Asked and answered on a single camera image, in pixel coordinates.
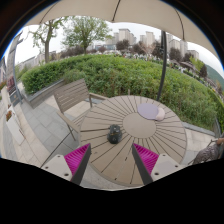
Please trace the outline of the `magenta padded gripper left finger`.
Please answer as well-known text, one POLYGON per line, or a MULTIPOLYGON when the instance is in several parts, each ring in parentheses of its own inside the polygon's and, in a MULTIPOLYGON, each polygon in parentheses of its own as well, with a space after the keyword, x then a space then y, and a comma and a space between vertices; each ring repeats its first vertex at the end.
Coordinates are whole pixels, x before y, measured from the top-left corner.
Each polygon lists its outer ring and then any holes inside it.
POLYGON ((91 144, 83 145, 69 154, 57 154, 42 166, 42 169, 76 185, 82 181, 91 155, 91 144))

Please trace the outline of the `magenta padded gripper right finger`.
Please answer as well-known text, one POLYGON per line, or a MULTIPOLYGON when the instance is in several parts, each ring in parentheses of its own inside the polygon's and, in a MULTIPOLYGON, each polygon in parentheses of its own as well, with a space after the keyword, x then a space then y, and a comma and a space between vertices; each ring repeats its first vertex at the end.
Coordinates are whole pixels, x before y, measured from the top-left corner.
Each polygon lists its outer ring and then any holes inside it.
POLYGON ((158 155, 136 143, 132 144, 132 154, 144 185, 183 169, 168 154, 158 155))

